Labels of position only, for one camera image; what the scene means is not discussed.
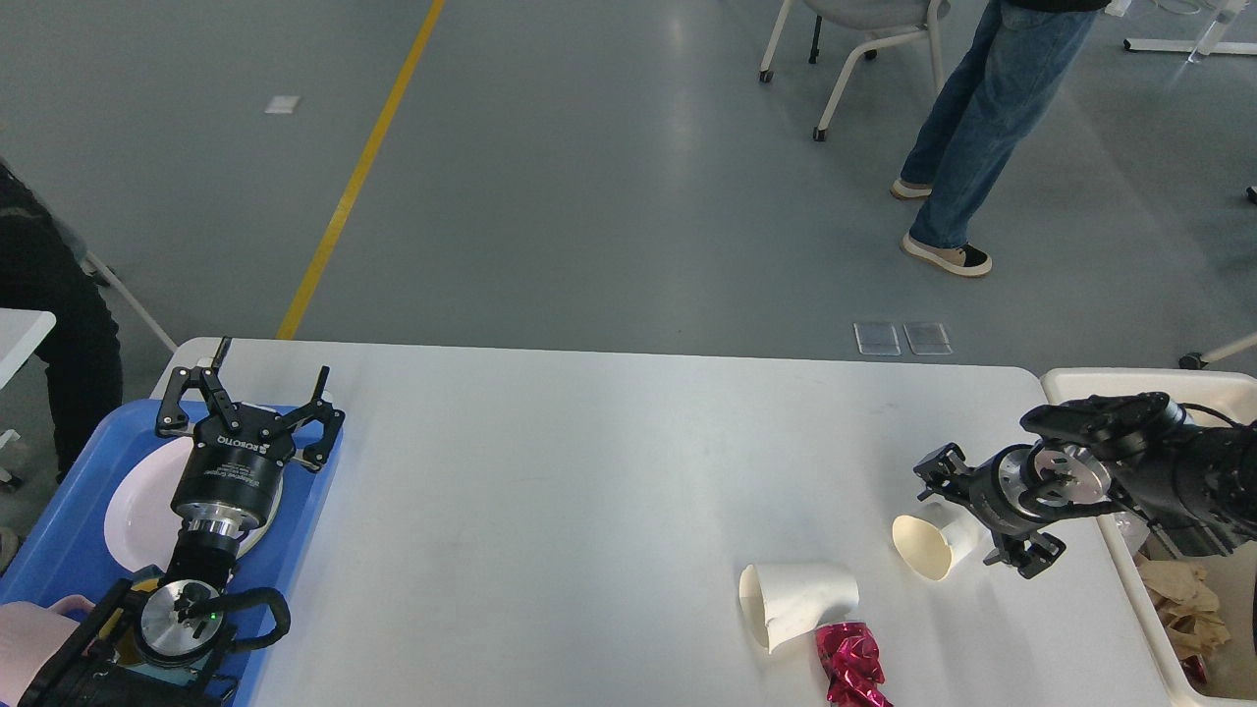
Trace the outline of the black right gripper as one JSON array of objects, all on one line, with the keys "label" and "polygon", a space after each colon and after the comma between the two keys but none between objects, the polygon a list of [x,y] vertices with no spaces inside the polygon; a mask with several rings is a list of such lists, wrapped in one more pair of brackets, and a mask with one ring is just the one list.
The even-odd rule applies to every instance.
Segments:
[{"label": "black right gripper", "polygon": [[1036,577],[1066,550],[1055,533],[1037,532],[1060,520],[1107,515],[1114,478],[1089,449],[1073,444],[1009,447],[978,469],[965,464],[957,443],[928,454],[914,467],[923,482],[919,502],[939,498],[970,511],[992,532],[985,567],[1003,564],[1019,577]]}]

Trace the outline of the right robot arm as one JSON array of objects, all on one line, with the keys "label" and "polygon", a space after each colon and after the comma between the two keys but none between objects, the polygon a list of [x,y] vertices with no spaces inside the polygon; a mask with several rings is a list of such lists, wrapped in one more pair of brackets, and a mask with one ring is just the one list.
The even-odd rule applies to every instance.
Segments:
[{"label": "right robot arm", "polygon": [[1019,428],[1037,442],[969,465],[949,443],[918,462],[923,497],[939,496],[992,537],[987,564],[1019,576],[1050,569],[1066,545],[1050,533],[1060,520],[1131,512],[1173,552],[1228,555],[1256,536],[1253,424],[1190,419],[1166,392],[1085,398],[1033,408]]}]

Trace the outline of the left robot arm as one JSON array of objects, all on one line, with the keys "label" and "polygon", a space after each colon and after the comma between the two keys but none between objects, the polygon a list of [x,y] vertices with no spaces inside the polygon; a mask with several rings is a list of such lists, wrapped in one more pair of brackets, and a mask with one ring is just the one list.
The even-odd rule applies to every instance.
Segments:
[{"label": "left robot arm", "polygon": [[117,408],[3,576],[5,706],[246,706],[292,630],[287,593],[346,419],[233,400],[176,367]]}]

